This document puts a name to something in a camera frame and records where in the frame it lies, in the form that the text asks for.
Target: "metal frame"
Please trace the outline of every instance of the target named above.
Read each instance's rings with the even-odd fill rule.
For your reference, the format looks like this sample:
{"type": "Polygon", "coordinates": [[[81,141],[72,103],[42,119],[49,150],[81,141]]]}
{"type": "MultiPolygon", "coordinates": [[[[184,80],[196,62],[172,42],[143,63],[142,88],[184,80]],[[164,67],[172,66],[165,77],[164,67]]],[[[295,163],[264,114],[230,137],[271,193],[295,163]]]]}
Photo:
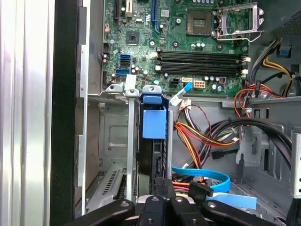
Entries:
{"type": "Polygon", "coordinates": [[[54,10],[0,1],[2,226],[49,225],[54,10]]]}

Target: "wire bundle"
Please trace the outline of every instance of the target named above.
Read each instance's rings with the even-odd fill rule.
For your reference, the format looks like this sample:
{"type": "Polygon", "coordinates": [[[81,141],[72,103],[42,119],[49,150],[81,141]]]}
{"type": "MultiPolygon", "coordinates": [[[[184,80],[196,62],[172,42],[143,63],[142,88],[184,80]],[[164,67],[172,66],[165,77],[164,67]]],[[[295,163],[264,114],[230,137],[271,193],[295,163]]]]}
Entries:
{"type": "MultiPolygon", "coordinates": [[[[256,84],[252,84],[251,86],[249,86],[248,88],[245,88],[245,89],[241,89],[240,91],[237,92],[237,94],[235,95],[234,97],[234,111],[235,111],[235,114],[237,115],[237,117],[241,117],[240,113],[238,112],[237,110],[237,106],[236,106],[236,101],[237,101],[237,97],[238,97],[238,103],[239,103],[239,106],[241,107],[242,110],[245,109],[245,106],[244,104],[242,104],[241,102],[241,98],[242,96],[246,93],[246,92],[255,92],[256,91],[256,84]]],[[[261,93],[267,93],[267,94],[270,94],[276,98],[282,98],[282,96],[278,95],[277,93],[273,92],[269,87],[261,84],[261,87],[260,89],[258,90],[259,92],[261,93]]]]}

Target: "yellow wire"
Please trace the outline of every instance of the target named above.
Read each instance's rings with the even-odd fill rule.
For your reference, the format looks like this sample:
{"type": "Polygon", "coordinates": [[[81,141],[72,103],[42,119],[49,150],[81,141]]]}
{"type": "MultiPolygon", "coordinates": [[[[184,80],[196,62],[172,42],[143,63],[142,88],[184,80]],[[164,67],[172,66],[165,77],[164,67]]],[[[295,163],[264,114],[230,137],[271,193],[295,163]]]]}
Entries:
{"type": "Polygon", "coordinates": [[[179,127],[176,126],[176,129],[179,131],[179,133],[181,134],[182,138],[184,139],[185,144],[186,144],[186,146],[187,146],[187,148],[188,148],[188,150],[189,150],[189,152],[190,152],[190,155],[191,155],[191,157],[192,157],[192,159],[193,159],[195,165],[196,165],[197,168],[198,168],[198,161],[197,161],[197,159],[196,159],[196,157],[195,157],[195,155],[194,155],[194,153],[193,153],[193,151],[192,151],[192,147],[191,147],[191,145],[190,145],[188,139],[186,138],[186,135],[181,131],[181,129],[180,129],[179,127]]]}
{"type": "Polygon", "coordinates": [[[200,137],[202,137],[202,138],[204,138],[204,139],[210,141],[211,143],[214,143],[214,144],[217,144],[217,145],[222,145],[222,146],[229,146],[229,145],[232,145],[232,144],[235,143],[235,141],[229,142],[229,143],[222,143],[222,142],[219,142],[219,141],[216,141],[216,140],[212,140],[212,139],[210,139],[210,138],[204,136],[203,134],[197,132],[195,129],[193,129],[192,127],[190,127],[190,126],[187,125],[187,124],[184,124],[184,123],[181,123],[181,122],[176,122],[176,123],[179,123],[180,125],[183,125],[183,126],[187,127],[188,129],[192,130],[193,132],[195,132],[196,134],[198,134],[200,137]]]}
{"type": "Polygon", "coordinates": [[[292,76],[290,75],[290,73],[283,66],[278,65],[276,63],[273,63],[273,62],[269,61],[268,58],[269,57],[265,58],[264,61],[263,61],[263,63],[262,63],[264,66],[280,70],[280,71],[284,72],[288,76],[289,82],[287,83],[286,88],[284,90],[284,93],[287,94],[288,93],[288,89],[290,87],[290,83],[292,82],[292,76]]]}

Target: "metal bracket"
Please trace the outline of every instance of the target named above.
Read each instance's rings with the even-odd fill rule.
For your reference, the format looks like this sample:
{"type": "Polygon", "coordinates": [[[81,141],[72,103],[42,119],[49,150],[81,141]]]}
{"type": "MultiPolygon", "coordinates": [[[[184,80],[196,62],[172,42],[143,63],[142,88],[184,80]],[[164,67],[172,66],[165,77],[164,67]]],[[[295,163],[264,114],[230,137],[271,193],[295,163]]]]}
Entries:
{"type": "Polygon", "coordinates": [[[301,134],[293,134],[292,167],[289,191],[295,199],[301,199],[301,134]]]}
{"type": "Polygon", "coordinates": [[[135,119],[135,105],[136,99],[139,97],[139,90],[126,90],[126,97],[128,97],[128,127],[127,127],[127,187],[126,198],[132,200],[133,198],[133,180],[134,180],[134,150],[136,140],[136,119],[135,119]]]}
{"type": "Polygon", "coordinates": [[[251,126],[240,128],[239,150],[236,155],[236,163],[239,164],[241,154],[244,155],[245,166],[259,167],[261,160],[261,131],[251,126]],[[252,153],[252,147],[256,148],[256,153],[252,153]]]}
{"type": "Polygon", "coordinates": [[[223,7],[217,9],[217,18],[219,18],[219,27],[216,30],[216,39],[220,41],[227,41],[227,40],[248,40],[249,42],[253,42],[256,39],[258,39],[261,36],[261,33],[263,31],[258,31],[259,26],[264,22],[264,18],[260,18],[261,15],[264,14],[264,11],[261,8],[257,7],[257,2],[249,3],[249,4],[243,4],[243,5],[237,5],[237,6],[229,6],[229,7],[223,7]],[[250,12],[252,14],[252,29],[251,30],[245,30],[245,31],[234,31],[233,33],[228,33],[227,30],[227,18],[228,18],[228,12],[229,11],[240,11],[244,9],[250,9],[250,12]],[[237,36],[242,34],[251,34],[258,32],[259,35],[253,39],[249,40],[249,38],[228,38],[223,39],[221,37],[224,36],[237,36]]]}
{"type": "Polygon", "coordinates": [[[106,90],[106,93],[110,93],[110,94],[120,94],[122,93],[123,88],[122,85],[120,84],[111,84],[106,90]]]}
{"type": "Polygon", "coordinates": [[[162,94],[162,88],[160,86],[146,85],[142,88],[143,94],[162,94]]]}

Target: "red wire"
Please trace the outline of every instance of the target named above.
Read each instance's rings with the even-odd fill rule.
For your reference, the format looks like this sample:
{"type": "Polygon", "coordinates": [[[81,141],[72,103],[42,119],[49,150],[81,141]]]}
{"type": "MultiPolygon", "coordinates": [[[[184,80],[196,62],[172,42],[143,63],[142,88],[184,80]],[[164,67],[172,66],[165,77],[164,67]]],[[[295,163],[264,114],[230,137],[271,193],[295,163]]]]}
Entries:
{"type": "Polygon", "coordinates": [[[174,186],[174,189],[181,189],[181,190],[189,191],[189,188],[187,188],[187,187],[180,187],[180,186],[174,186]]]}

